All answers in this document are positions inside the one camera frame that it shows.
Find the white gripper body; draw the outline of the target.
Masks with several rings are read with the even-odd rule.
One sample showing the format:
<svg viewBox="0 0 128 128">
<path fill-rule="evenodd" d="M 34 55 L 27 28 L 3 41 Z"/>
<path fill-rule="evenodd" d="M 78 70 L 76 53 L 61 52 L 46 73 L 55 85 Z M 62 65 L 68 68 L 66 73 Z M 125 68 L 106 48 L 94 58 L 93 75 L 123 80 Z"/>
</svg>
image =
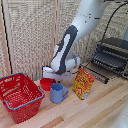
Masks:
<svg viewBox="0 0 128 128">
<path fill-rule="evenodd" d="M 43 67 L 43 77 L 44 78 L 56 79 L 56 80 L 70 81 L 72 79 L 72 72 L 68 71 L 68 72 L 65 72 L 61 75 L 58 75 L 50 67 L 44 66 Z"/>
</svg>

